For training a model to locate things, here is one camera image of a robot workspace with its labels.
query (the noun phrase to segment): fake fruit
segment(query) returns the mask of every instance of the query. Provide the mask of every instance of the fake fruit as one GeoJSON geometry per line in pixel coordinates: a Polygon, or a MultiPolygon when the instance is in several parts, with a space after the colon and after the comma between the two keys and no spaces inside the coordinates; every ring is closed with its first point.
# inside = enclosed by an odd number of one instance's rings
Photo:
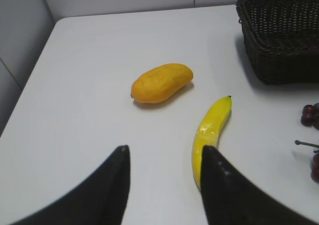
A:
{"type": "Polygon", "coordinates": [[[199,189],[203,147],[205,145],[217,147],[219,134],[228,118],[231,105],[231,96],[217,100],[209,109],[197,129],[192,151],[192,167],[193,175],[199,189]]]}
{"type": "Polygon", "coordinates": [[[183,64],[164,64],[142,74],[132,85],[131,97],[140,103],[160,103],[193,79],[183,64]]]}
{"type": "Polygon", "coordinates": [[[304,126],[311,126],[314,120],[315,120],[314,115],[307,113],[302,115],[300,122],[304,126]]]}

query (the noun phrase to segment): dark brown basket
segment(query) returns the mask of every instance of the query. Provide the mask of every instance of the dark brown basket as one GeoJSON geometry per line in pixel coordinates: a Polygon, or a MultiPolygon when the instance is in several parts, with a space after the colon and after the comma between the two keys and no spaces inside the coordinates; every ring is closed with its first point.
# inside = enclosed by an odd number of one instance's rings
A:
{"type": "Polygon", "coordinates": [[[261,81],[319,82],[319,0],[238,0],[236,6],[261,81]]]}

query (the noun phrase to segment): dark red grape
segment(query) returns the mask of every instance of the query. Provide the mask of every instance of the dark red grape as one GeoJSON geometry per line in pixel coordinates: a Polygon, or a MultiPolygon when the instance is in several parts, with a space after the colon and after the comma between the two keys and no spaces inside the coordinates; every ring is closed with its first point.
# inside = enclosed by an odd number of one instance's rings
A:
{"type": "Polygon", "coordinates": [[[303,114],[302,117],[301,117],[300,122],[304,126],[311,126],[313,124],[314,120],[315,120],[314,115],[312,115],[312,114],[303,114]]]}
{"type": "Polygon", "coordinates": [[[317,110],[317,113],[319,113],[319,103],[314,104],[314,108],[317,110]]]}
{"type": "Polygon", "coordinates": [[[314,155],[313,162],[315,167],[319,167],[319,154],[314,155]]]}
{"type": "Polygon", "coordinates": [[[315,114],[316,111],[317,110],[312,105],[308,104],[304,107],[303,114],[315,114]]]}
{"type": "Polygon", "coordinates": [[[319,183],[319,167],[314,167],[311,171],[311,178],[316,182],[319,183]]]}

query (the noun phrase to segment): banana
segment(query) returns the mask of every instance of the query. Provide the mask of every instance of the banana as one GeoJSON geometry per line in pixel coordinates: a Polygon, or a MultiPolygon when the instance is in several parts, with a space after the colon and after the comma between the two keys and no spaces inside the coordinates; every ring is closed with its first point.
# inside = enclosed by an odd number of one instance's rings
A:
{"type": "Polygon", "coordinates": [[[217,148],[218,137],[231,110],[231,96],[217,100],[199,125],[192,151],[193,175],[200,189],[201,155],[204,145],[217,148]]]}

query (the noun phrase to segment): grape stem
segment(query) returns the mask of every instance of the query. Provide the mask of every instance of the grape stem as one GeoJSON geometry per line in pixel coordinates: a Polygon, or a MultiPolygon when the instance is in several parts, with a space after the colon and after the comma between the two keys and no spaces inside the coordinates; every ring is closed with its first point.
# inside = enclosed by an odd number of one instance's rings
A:
{"type": "Polygon", "coordinates": [[[296,141],[295,141],[295,144],[296,144],[296,145],[300,145],[300,144],[302,144],[302,145],[307,145],[307,146],[311,146],[311,147],[315,147],[315,148],[319,149],[319,145],[310,144],[310,143],[305,143],[305,142],[301,142],[301,141],[299,141],[299,140],[296,140],[296,141]]]}

